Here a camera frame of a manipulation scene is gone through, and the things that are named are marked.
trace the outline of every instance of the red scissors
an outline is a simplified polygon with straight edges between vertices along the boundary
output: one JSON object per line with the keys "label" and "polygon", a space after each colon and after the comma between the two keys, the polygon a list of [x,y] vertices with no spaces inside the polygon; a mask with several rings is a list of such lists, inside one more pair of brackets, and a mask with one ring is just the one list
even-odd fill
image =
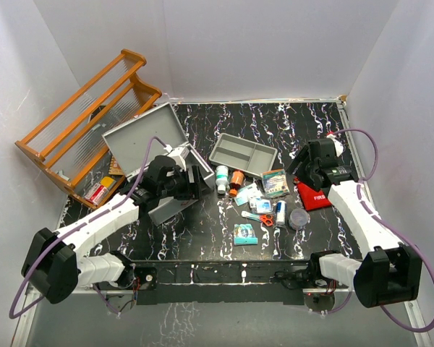
{"label": "red scissors", "polygon": [[243,211],[243,212],[241,212],[241,216],[262,222],[265,224],[265,226],[273,226],[273,216],[272,215],[255,215],[253,213]]}

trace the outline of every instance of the brown pill bottle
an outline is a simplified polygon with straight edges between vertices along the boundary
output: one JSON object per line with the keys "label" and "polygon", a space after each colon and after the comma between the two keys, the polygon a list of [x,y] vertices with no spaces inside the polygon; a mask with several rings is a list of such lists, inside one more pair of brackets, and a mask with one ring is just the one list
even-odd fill
{"label": "brown pill bottle", "polygon": [[236,197],[238,191],[241,189],[244,181],[244,174],[241,171],[236,170],[233,175],[231,175],[230,181],[230,197]]}

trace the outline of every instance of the red pouch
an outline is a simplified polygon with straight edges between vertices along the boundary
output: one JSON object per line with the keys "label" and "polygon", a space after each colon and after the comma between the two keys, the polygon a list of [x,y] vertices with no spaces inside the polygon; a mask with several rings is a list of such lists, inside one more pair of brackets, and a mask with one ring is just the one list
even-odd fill
{"label": "red pouch", "polygon": [[297,190],[301,196],[302,203],[306,211],[316,210],[322,207],[331,206],[330,201],[322,191],[316,192],[303,183],[297,184]]}

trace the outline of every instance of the wooden frame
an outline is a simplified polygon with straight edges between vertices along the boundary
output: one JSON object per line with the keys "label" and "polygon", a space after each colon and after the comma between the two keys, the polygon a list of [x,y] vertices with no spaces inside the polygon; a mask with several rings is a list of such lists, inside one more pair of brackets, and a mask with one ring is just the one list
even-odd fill
{"label": "wooden frame", "polygon": [[[58,119],[58,117],[61,116],[71,105],[73,105],[77,99],[81,98],[84,94],[90,91],[91,87],[105,77],[114,67],[126,61],[131,63],[131,67],[126,68],[127,71],[118,80],[114,81],[111,87],[105,90],[104,93],[97,95],[96,100],[86,107],[77,116],[77,118],[73,119],[71,124],[67,126],[66,129],[51,139],[51,141],[47,143],[42,150],[38,151],[35,148],[32,148],[30,143],[34,139],[38,138],[39,134],[41,134],[43,130],[47,129],[56,119]],[[109,111],[129,91],[132,90],[134,92],[137,102],[140,105],[135,114],[142,113],[153,107],[154,102],[161,97],[162,92],[158,88],[143,82],[138,77],[138,69],[145,64],[146,59],[144,56],[129,51],[128,49],[123,49],[114,60],[112,60],[90,81],[81,87],[71,98],[59,106],[47,119],[42,121],[22,140],[15,142],[16,146],[18,146],[18,148],[21,149],[21,151],[26,154],[26,156],[29,157],[29,159],[31,159],[34,164],[39,167],[39,169],[42,170],[42,172],[44,172],[44,174],[47,175],[47,177],[58,186],[58,188],[92,209],[102,206],[125,180],[125,177],[120,177],[109,194],[98,206],[91,204],[84,197],[81,197],[78,193],[76,193],[76,186],[88,173],[90,173],[90,170],[92,170],[96,163],[108,152],[108,147],[104,145],[100,151],[90,158],[85,167],[83,167],[75,175],[75,177],[70,180],[60,177],[52,170],[52,168],[56,163],[58,163],[58,160],[60,160],[63,155],[73,148],[73,146],[75,146],[77,142],[80,141],[84,135],[86,135],[104,116],[106,116],[106,114],[108,114]],[[114,95],[112,100],[110,100],[107,105],[104,105],[103,103],[105,103],[106,100],[108,100],[112,95]],[[103,109],[99,111],[82,129],[77,130],[77,128],[80,127],[85,120],[92,116],[95,110],[97,110],[100,106],[103,106]]]}

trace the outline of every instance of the orange scissors handle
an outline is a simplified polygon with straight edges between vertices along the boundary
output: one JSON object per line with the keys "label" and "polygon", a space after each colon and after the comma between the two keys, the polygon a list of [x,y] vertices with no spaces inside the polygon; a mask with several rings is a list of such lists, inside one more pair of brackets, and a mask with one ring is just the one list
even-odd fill
{"label": "orange scissors handle", "polygon": [[273,225],[273,216],[272,215],[261,215],[260,221],[264,223],[266,226]]}

